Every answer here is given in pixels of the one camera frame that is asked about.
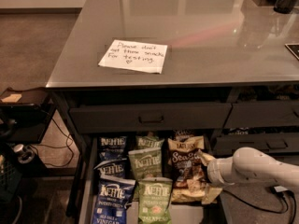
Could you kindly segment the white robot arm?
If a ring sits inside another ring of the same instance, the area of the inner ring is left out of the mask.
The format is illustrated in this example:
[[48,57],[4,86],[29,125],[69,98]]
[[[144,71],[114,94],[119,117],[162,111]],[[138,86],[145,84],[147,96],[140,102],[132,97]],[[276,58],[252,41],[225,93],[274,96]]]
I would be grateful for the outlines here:
[[206,167],[207,185],[202,204],[211,204],[227,186],[242,183],[270,183],[293,192],[299,189],[299,166],[277,161],[252,147],[241,147],[229,158],[214,158],[199,150]]

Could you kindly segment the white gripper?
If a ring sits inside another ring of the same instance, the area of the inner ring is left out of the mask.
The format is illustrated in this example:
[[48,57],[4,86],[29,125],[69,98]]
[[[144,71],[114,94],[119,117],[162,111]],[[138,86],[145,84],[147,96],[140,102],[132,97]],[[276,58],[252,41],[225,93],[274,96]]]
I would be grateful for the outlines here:
[[[210,154],[200,151],[199,157],[204,166],[207,166],[207,177],[213,186],[230,186],[232,181],[232,158],[214,159]],[[221,194],[222,188],[215,188],[210,185],[205,187],[205,194],[202,204],[211,204]]]

